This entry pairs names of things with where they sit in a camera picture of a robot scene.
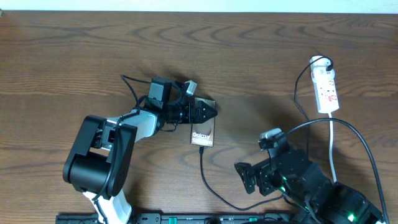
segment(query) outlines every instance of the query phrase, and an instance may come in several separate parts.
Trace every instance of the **white power cord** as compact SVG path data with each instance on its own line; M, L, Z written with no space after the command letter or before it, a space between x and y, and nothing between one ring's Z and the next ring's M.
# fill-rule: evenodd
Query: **white power cord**
M334 183L337 182L335 166L333 165L333 122L330 121L330 141L329 141L329 163L331 169L331 175L333 176Z

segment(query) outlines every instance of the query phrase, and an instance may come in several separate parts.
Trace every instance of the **wood grain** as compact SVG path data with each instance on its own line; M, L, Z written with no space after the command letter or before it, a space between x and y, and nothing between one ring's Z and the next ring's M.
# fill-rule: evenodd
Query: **wood grain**
M292 100L294 82L316 54L335 63L341 109L334 117L367 140L391 223L398 222L398 16L7 11L0 18L0 223L53 223L59 213L93 212L62 180L63 164L86 115L131 109L121 73L195 80L197 94L214 98L220 109L215 147L204 155L208 182L242 207L264 200L245 193L233 164L267 157L259 133L304 121ZM148 92L145 84L133 87ZM308 75L298 88L308 115L321 117ZM313 127L310 155L329 175L326 127ZM204 188L189 132L179 126L135 145L124 186L134 206L234 212ZM303 146L304 136L292 141ZM335 139L339 180L380 208L362 145L340 125ZM292 208L278 201L252 212L266 210Z

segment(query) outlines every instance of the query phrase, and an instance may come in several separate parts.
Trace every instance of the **white power strip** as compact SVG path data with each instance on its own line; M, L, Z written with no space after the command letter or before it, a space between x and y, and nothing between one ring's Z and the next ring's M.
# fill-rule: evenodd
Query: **white power strip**
M314 56L310 62L320 58ZM311 64L311 79L315 89L315 97L319 113L331 113L339 108L337 92L335 86L335 71L327 71L326 68L331 64L327 58L322 58Z

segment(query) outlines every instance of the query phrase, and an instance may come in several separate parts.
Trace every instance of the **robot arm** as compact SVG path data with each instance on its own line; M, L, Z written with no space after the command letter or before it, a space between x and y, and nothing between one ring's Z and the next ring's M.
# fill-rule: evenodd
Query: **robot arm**
M172 86L180 96L169 102ZM192 81L179 83L155 77L143 108L135 107L115 118L89 115L84 119L65 163L63 179L91 200L101 222L119 224L129 220L132 209L122 187L135 142L153 136L165 123L203 123L217 115L202 101L194 105L195 88ZM90 148L109 150L109 156Z
M313 223L380 223L382 213L360 192L339 182L332 183L302 149L295 149L277 128L260 135L262 151L269 158L256 164L235 163L246 192L258 186L260 194L280 190Z

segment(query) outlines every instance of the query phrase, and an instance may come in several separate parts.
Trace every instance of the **smartphone box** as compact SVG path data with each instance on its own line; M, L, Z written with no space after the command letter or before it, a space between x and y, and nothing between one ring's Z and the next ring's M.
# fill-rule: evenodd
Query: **smartphone box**
M212 108L216 107L215 100L208 100L196 97L195 106L199 101L204 101L207 105ZM198 146L213 147L214 146L214 128L215 118L211 118L202 124L192 124L191 128L191 144Z

